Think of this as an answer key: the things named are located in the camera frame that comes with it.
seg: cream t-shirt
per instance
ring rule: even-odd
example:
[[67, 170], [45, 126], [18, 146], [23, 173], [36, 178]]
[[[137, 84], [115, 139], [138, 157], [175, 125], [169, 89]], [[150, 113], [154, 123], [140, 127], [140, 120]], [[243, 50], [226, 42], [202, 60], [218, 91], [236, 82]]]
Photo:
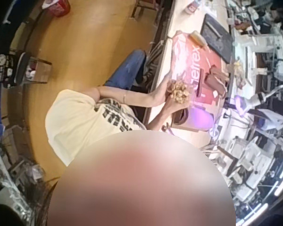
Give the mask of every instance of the cream t-shirt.
[[68, 166], [92, 143], [115, 133], [146, 129], [130, 107], [113, 99], [95, 102], [72, 90], [61, 91], [49, 109], [45, 128], [54, 152]]

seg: wooden floor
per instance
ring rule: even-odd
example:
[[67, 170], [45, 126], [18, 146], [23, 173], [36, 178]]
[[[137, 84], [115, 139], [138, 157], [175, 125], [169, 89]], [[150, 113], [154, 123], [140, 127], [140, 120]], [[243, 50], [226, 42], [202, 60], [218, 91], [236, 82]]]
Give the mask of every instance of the wooden floor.
[[155, 32], [156, 12], [145, 10], [137, 21], [130, 19], [135, 0], [70, 0], [70, 4], [71, 12], [64, 17], [43, 15], [28, 46], [53, 64], [49, 83], [26, 86], [24, 94], [34, 155], [46, 179], [65, 170], [44, 127], [57, 94], [103, 84], [132, 50], [148, 50]]

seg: bracelet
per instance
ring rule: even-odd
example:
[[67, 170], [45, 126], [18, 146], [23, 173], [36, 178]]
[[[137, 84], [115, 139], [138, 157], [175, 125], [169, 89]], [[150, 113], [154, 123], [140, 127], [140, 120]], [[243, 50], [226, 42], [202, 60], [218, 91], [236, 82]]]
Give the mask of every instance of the bracelet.
[[126, 94], [127, 94], [127, 90], [126, 90], [126, 92], [125, 92], [125, 94], [124, 94], [124, 96], [123, 96], [123, 104], [125, 105], [126, 104]]

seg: blue jeans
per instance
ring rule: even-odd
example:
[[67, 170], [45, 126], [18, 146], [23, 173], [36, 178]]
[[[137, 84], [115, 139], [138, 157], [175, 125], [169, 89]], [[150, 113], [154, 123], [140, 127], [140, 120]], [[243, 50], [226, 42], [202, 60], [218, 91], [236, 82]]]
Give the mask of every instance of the blue jeans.
[[143, 50], [134, 50], [116, 69], [104, 86], [130, 90], [134, 80], [142, 80], [143, 66], [146, 53]]

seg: hand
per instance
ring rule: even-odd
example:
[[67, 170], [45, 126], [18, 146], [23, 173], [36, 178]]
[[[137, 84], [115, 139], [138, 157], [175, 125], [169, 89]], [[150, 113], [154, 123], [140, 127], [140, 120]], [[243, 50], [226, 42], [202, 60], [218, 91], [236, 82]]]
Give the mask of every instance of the hand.
[[167, 75], [165, 75], [160, 85], [153, 92], [149, 93], [151, 99], [151, 107], [159, 106], [166, 101], [166, 90], [171, 79], [172, 74], [168, 73]]
[[165, 112], [166, 114], [173, 114], [179, 110], [188, 108], [190, 105], [191, 105], [190, 101], [180, 104], [173, 98], [168, 97], [164, 107], [162, 108], [162, 111]]

